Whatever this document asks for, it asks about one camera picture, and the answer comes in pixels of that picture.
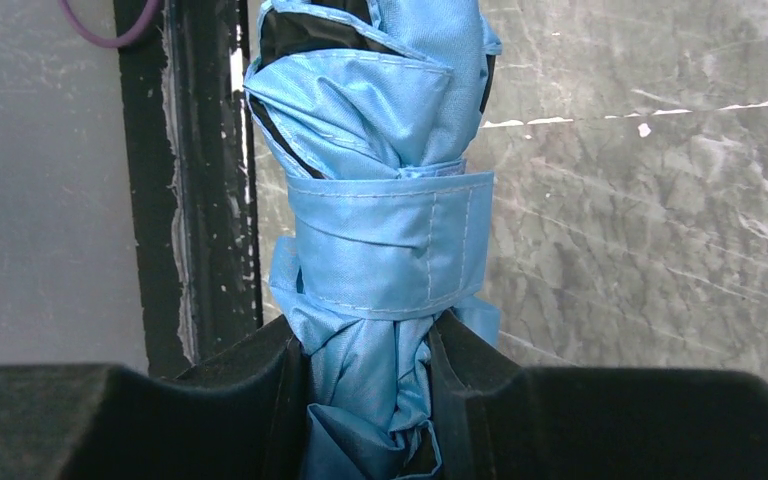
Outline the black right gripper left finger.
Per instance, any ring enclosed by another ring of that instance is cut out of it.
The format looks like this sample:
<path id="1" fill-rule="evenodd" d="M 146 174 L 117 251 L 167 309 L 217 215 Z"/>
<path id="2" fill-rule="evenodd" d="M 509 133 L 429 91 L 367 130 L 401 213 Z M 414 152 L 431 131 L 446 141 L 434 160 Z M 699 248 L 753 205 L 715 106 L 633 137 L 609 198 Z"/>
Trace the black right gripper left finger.
<path id="1" fill-rule="evenodd" d="M 276 319 L 170 380 L 0 366 L 0 479 L 294 479 L 307 364 Z"/>

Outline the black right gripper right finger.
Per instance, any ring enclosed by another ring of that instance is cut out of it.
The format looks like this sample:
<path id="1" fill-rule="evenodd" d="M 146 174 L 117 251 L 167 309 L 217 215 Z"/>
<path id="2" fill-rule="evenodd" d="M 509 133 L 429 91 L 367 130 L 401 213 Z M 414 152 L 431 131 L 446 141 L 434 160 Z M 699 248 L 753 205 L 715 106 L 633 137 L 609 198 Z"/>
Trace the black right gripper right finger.
<path id="1" fill-rule="evenodd" d="M 768 479 L 757 376 L 522 367 L 451 313 L 428 343 L 448 479 Z"/>

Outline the light blue folding umbrella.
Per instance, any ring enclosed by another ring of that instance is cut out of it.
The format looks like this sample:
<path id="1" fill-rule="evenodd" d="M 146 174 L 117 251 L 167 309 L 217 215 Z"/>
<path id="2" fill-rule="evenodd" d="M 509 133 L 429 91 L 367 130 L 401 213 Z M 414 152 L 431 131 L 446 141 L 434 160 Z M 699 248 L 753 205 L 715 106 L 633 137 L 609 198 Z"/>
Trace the light blue folding umbrella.
<path id="1" fill-rule="evenodd" d="M 266 1 L 248 105 L 295 233 L 270 290 L 311 367 L 304 479 L 429 479 L 426 337 L 481 300 L 494 176 L 470 173 L 502 45 L 475 1 Z"/>

